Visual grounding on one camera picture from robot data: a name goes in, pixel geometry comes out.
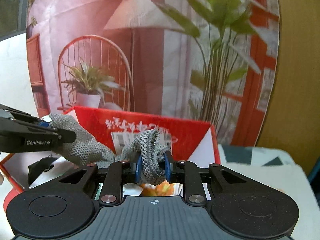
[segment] white plant pot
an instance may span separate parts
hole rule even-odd
[[[101,99],[100,95],[86,95],[86,94],[77,93],[76,105],[98,108],[100,99]]]

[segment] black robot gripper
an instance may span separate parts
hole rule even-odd
[[[291,239],[299,209],[288,195],[218,164],[198,168],[168,151],[165,159],[166,178],[183,184],[183,197],[122,197],[123,184],[137,181],[138,156],[106,169],[89,164],[12,199],[15,239]]]

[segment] triangular cutout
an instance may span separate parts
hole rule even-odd
[[[224,179],[229,183],[229,184],[236,184],[236,183],[245,183],[246,181],[239,178],[238,176],[227,172],[225,170],[221,171],[222,176],[224,177]]]
[[[82,177],[84,176],[84,174],[86,173],[86,170],[80,170],[77,171],[75,173],[70,174],[69,176],[59,180],[59,182],[61,183],[70,183],[70,184],[77,184]]]

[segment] backdrop tapestry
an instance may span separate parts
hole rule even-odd
[[[39,115],[82,105],[197,119],[220,143],[255,144],[277,0],[29,0],[27,25]]]

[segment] gray ribbed panel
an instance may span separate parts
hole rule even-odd
[[[179,196],[128,196],[120,206],[102,208],[91,225],[65,239],[240,240],[221,230],[204,208],[186,205]],[[19,236],[16,240],[27,238]]]

